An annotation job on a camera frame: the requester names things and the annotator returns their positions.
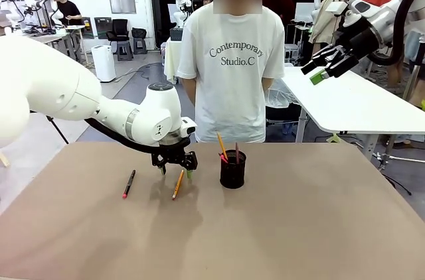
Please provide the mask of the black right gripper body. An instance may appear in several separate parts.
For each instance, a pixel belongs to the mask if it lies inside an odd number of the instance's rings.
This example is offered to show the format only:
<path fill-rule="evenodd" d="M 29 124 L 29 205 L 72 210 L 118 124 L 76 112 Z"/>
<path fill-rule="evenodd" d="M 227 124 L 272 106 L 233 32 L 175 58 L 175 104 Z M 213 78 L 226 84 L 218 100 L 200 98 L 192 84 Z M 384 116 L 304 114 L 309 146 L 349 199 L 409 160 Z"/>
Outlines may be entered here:
<path fill-rule="evenodd" d="M 334 33 L 337 52 L 331 60 L 328 74 L 340 77 L 356 65 L 360 59 L 374 52 L 379 47 L 375 33 L 366 28 L 361 32 L 337 30 Z"/>

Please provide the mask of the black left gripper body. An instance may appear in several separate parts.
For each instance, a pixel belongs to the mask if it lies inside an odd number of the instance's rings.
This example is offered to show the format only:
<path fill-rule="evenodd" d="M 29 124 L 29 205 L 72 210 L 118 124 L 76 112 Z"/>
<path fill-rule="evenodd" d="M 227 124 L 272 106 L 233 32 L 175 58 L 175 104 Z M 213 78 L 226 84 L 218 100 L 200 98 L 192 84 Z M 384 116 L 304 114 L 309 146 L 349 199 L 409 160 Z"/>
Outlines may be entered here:
<path fill-rule="evenodd" d="M 153 165 L 156 165 L 158 160 L 165 159 L 167 163 L 184 165 L 185 164 L 185 147 L 191 144 L 191 139 L 186 137 L 180 142 L 173 145 L 160 145 L 159 147 L 153 148 L 151 154 L 151 161 Z"/>

